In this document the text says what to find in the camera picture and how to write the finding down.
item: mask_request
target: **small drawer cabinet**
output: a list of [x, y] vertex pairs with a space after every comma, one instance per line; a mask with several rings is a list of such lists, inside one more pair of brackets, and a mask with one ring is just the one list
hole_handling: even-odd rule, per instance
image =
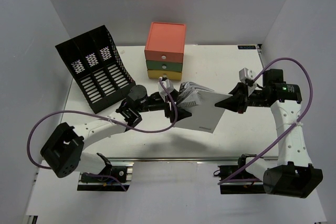
[[149, 78], [163, 76], [171, 80], [181, 80], [185, 34], [184, 24], [151, 24], [145, 47]]

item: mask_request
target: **wall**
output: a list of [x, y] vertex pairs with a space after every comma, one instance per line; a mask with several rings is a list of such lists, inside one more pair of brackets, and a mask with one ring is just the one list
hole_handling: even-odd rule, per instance
[[[303, 119], [304, 136], [313, 164], [323, 170], [318, 194], [328, 223], [336, 223], [335, 3], [336, 0], [287, 0], [263, 45], [265, 62], [293, 57], [311, 76], [314, 99]], [[286, 80], [300, 85], [307, 101], [308, 85], [303, 73], [292, 63], [278, 66], [284, 68]]]
[[150, 22], [187, 24], [187, 44], [258, 44], [285, 0], [51, 0], [71, 37], [105, 24], [119, 45], [144, 45]]
[[[26, 154], [30, 129], [64, 107], [70, 76], [54, 45], [68, 39], [50, 0], [0, 0], [0, 216], [21, 223], [36, 168]], [[33, 157], [58, 118], [33, 139]]]

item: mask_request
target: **yellow drawer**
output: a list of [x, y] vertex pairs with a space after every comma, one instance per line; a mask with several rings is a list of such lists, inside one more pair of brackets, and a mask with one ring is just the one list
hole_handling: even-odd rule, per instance
[[167, 77], [170, 80], [180, 81], [182, 79], [182, 73], [164, 70], [147, 70], [148, 77], [158, 79], [159, 77]]

